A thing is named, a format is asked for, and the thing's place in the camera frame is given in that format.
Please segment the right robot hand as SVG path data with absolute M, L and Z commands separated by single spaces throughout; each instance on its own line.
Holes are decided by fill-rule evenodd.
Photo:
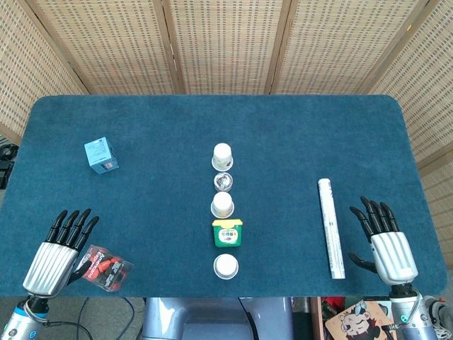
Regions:
M 365 212 L 351 206 L 350 211 L 360 222 L 374 260 L 365 261 L 349 253 L 360 268 L 377 274 L 387 285 L 406 285 L 418 276 L 418 269 L 405 234 L 399 229 L 391 208 L 383 202 L 360 198 Z

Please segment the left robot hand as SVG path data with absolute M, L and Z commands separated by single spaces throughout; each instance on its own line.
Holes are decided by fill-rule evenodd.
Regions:
M 75 269 L 76 260 L 99 221 L 88 208 L 83 212 L 61 211 L 40 244 L 23 281 L 25 291 L 36 298 L 53 298 L 84 274 Z

